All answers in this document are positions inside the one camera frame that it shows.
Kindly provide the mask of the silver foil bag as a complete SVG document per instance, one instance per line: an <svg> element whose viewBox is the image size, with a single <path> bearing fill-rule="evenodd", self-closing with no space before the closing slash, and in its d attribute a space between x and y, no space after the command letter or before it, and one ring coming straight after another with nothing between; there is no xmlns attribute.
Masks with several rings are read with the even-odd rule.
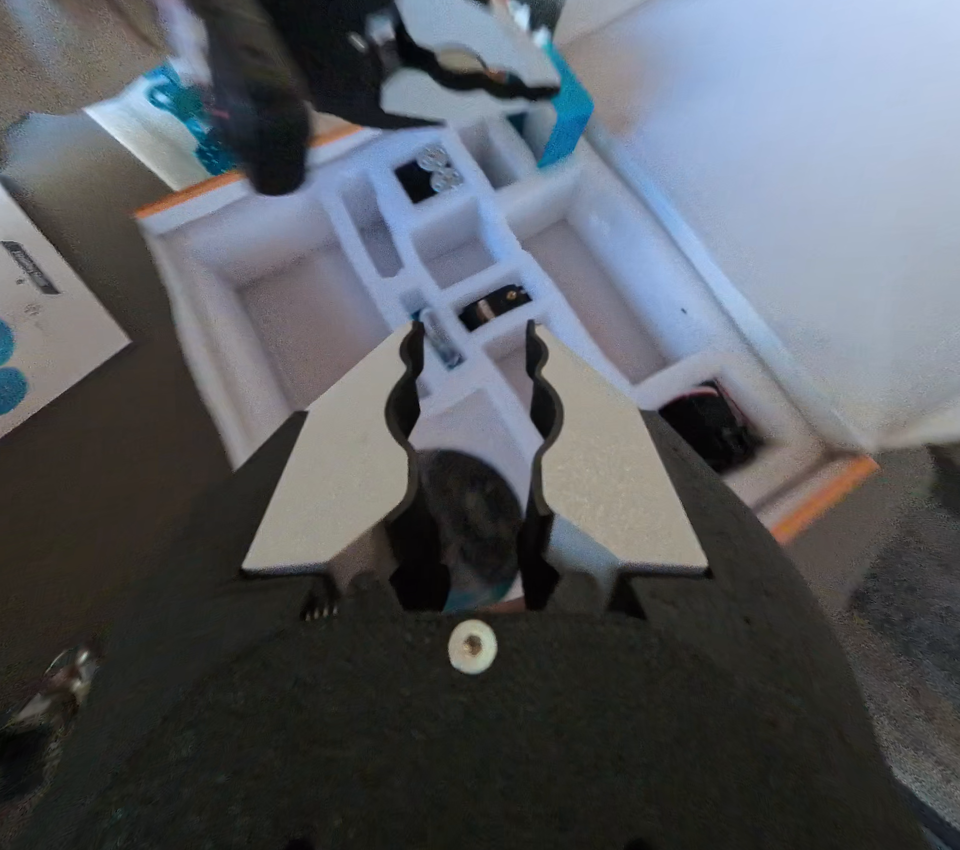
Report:
<svg viewBox="0 0 960 850"><path fill-rule="evenodd" d="M102 650L94 640L61 652L26 701L2 713L2 738L68 725L88 699L101 662Z"/></svg>

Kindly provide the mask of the white and orange cardboard box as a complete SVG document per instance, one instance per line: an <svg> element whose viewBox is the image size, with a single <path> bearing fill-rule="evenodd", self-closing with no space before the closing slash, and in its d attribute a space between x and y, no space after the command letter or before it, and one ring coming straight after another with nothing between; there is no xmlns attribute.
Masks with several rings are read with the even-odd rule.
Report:
<svg viewBox="0 0 960 850"><path fill-rule="evenodd" d="M830 452L750 506L777 535L858 458L958 442L957 9L570 0L560 25L594 100L567 159L606 163ZM506 123L544 171L550 116L344 136Z"/></svg>

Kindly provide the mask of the small black servo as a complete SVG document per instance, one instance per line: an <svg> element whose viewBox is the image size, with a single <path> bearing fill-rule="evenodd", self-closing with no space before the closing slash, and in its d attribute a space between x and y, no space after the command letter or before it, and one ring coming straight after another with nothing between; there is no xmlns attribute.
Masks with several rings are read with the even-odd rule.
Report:
<svg viewBox="0 0 960 850"><path fill-rule="evenodd" d="M531 303L532 297L527 290L520 284L511 283L466 304L458 313L458 319L466 330L474 332Z"/></svg>

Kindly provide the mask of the blue metal bracket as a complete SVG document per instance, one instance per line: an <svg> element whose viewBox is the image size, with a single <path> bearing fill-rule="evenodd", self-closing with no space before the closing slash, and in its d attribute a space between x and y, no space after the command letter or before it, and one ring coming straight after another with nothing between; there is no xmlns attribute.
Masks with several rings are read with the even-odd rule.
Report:
<svg viewBox="0 0 960 850"><path fill-rule="evenodd" d="M594 100L567 59L552 42L545 48L558 69L561 82L551 101L556 119L537 161L540 170L546 170L574 153L594 114Z"/></svg>

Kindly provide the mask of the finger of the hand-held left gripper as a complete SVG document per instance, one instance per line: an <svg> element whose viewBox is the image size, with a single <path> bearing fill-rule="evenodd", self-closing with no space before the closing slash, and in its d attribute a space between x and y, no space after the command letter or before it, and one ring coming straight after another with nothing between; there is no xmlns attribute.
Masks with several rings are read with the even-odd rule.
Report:
<svg viewBox="0 0 960 850"><path fill-rule="evenodd" d="M553 100L561 88L558 71L540 83L525 83L508 71L445 72L443 76L446 83L418 69L383 76L378 84L378 127L397 131L514 115Z"/></svg>
<svg viewBox="0 0 960 850"><path fill-rule="evenodd" d="M549 56L500 6L477 0L395 0L408 37L450 72L521 88L559 88Z"/></svg>

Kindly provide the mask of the small metal part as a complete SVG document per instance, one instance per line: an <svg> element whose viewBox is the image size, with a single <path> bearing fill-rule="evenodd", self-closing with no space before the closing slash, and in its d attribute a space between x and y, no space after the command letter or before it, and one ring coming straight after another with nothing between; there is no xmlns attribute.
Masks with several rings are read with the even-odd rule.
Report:
<svg viewBox="0 0 960 850"><path fill-rule="evenodd" d="M438 361L452 371L465 362L465 357L448 334L437 313L431 307L423 307L412 314L412 319L424 327L424 337Z"/></svg>

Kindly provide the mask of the white user manual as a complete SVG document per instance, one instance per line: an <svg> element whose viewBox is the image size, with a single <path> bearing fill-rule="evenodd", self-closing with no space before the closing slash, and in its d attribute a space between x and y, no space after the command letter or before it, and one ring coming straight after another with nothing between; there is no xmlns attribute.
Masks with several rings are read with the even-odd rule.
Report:
<svg viewBox="0 0 960 850"><path fill-rule="evenodd" d="M201 90L168 61L86 109L174 190L234 170ZM131 343L126 331L1 189L1 434L6 436Z"/></svg>

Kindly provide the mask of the dark round metal part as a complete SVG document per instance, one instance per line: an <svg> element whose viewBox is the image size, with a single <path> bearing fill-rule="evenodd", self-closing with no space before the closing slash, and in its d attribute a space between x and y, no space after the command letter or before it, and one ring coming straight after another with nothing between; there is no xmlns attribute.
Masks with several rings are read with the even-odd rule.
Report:
<svg viewBox="0 0 960 850"><path fill-rule="evenodd" d="M449 569L446 613L497 603L519 576L522 509L507 480L483 460L453 449L416 453L419 483Z"/></svg>

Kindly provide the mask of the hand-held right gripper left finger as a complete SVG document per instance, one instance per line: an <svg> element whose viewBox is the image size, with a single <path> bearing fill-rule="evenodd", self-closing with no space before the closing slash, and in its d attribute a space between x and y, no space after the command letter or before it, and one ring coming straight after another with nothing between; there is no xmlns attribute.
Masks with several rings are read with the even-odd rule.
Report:
<svg viewBox="0 0 960 850"><path fill-rule="evenodd" d="M394 331L300 415L301 427L242 562L249 576L386 579L407 611L450 592L440 531L410 437L426 329Z"/></svg>

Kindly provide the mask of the white foam insert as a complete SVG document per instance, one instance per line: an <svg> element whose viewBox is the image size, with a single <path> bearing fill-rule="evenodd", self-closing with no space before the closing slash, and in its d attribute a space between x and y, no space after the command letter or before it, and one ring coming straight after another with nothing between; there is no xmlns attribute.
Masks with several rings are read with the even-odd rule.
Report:
<svg viewBox="0 0 960 850"><path fill-rule="evenodd" d="M413 204L395 168L443 147L463 184ZM641 409L717 379L764 439L726 483L764 506L831 454L652 215L587 144L535 169L506 123L355 133L316 148L305 185L196 187L138 217L184 358L238 468L294 411L431 307L464 355L429 343L412 443L455 448L525 496L538 445L524 369L546 325ZM458 313L498 287L532 297L477 331Z"/></svg>

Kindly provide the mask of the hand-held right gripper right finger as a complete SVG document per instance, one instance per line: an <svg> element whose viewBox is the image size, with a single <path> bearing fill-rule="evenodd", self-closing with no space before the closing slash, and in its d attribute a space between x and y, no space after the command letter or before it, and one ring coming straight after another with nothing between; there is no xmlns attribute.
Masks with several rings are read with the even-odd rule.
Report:
<svg viewBox="0 0 960 850"><path fill-rule="evenodd" d="M540 440L517 560L526 610L563 587L606 609L635 577L706 579L710 564L636 404L544 324L525 328Z"/></svg>

